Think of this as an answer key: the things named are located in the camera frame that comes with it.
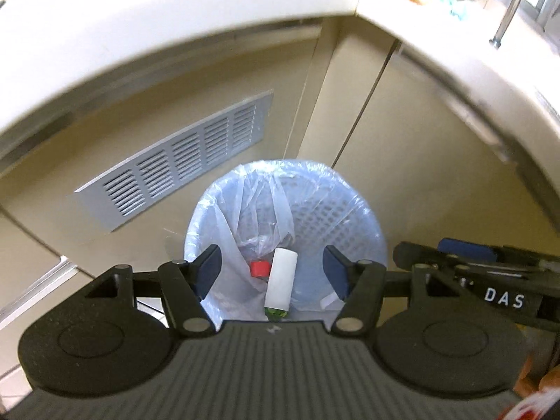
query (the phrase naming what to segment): screw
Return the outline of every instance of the screw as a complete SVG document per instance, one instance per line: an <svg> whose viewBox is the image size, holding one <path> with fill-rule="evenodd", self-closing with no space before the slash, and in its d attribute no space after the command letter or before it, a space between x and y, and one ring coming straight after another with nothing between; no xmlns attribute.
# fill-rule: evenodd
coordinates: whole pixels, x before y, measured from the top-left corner
<svg viewBox="0 0 560 420"><path fill-rule="evenodd" d="M336 326L340 331L360 331L363 322L357 317L343 317L337 320Z"/></svg>
<svg viewBox="0 0 560 420"><path fill-rule="evenodd" d="M210 328L210 322L202 317L192 317L183 322L183 328L193 333L201 333Z"/></svg>

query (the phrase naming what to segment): white countertop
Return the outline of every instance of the white countertop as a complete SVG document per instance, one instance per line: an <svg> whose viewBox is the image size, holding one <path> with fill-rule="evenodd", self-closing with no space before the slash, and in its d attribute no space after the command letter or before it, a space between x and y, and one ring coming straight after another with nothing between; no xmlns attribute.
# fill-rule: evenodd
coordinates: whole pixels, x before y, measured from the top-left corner
<svg viewBox="0 0 560 420"><path fill-rule="evenodd" d="M352 14L460 82L560 194L560 121L539 103L533 84L467 25L407 0L8 0L0 9L0 135L79 83L167 46L280 20Z"/></svg>

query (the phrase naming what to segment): metal vent cover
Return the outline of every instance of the metal vent cover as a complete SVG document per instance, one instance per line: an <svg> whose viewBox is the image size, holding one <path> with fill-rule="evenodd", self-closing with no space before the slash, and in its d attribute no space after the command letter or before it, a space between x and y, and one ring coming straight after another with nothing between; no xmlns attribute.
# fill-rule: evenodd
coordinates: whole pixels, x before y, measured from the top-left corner
<svg viewBox="0 0 560 420"><path fill-rule="evenodd" d="M132 155L75 191L114 230L210 169L261 141L272 91L243 100Z"/></svg>

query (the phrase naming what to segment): plastic trash bag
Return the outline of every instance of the plastic trash bag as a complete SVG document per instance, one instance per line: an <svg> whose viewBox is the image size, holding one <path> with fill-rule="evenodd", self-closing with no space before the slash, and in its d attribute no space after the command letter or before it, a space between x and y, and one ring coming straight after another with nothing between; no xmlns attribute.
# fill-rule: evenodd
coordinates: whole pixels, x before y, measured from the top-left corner
<svg viewBox="0 0 560 420"><path fill-rule="evenodd" d="M208 245L222 250L222 271L202 302L220 326L224 319L266 321L267 283L249 263L272 260L277 247L298 253L289 320L323 320L330 327L343 302L323 273L323 249L335 245L350 260L387 264L379 224L336 172L312 161L257 161L213 183L192 215L185 260Z"/></svg>

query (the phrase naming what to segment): white cylinder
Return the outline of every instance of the white cylinder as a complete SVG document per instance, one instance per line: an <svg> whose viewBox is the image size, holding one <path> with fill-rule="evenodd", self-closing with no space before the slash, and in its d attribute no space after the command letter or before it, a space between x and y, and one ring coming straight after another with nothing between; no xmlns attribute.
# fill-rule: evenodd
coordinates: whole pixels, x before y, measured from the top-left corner
<svg viewBox="0 0 560 420"><path fill-rule="evenodd" d="M284 248L274 250L271 274L268 277L264 307L288 311L292 298L293 278L296 275L297 252Z"/></svg>

